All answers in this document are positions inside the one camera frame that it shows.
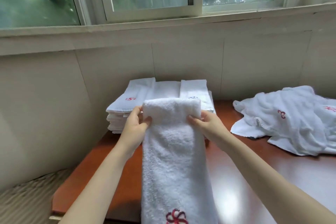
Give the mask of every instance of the table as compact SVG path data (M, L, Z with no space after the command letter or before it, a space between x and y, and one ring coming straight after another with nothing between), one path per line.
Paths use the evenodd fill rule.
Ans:
M217 115L227 128L242 116L230 101L216 101ZM267 138L250 140L236 136L289 182L336 213L336 157L299 157L267 143ZM52 214L62 216L84 189L100 163L115 146L119 135L107 132L56 191ZM255 195L227 154L211 143L206 148L207 165L220 224L272 224L267 209ZM126 163L106 220L139 223L141 212L142 147Z

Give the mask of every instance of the beige wall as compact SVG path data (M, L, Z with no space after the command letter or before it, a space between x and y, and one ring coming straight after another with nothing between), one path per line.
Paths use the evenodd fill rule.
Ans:
M41 48L0 39L2 52L39 52L0 57L0 189L78 163L131 79L207 79L215 99L298 85L336 98L335 14L327 15L125 30L118 41L115 32L76 34L67 51L41 52L73 48L65 36L63 46L34 37Z

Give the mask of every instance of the person's left hand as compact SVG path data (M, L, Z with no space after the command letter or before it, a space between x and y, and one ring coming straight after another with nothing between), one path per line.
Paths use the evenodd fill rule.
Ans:
M127 118L125 127L118 141L118 145L123 147L129 158L133 155L136 148L141 144L145 137L145 132L152 122L151 117L147 117L142 121L140 113L142 106L134 107L133 111Z

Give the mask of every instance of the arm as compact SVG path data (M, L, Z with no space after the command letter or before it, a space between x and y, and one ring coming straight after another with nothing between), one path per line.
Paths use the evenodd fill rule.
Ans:
M233 136L217 115L202 111L202 121L191 124L225 151L278 224L336 223L336 215L290 184L242 141Z
M103 223L126 161L142 142L151 123L148 117L140 124L140 107L127 118L118 143L101 163L84 190L59 224Z

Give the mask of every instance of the pile of crumpled towels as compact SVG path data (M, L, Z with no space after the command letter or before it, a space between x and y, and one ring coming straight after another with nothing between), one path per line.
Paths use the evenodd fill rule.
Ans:
M316 95L310 86L258 93L233 106L244 115L233 134L271 136L270 144L300 156L336 154L336 100Z

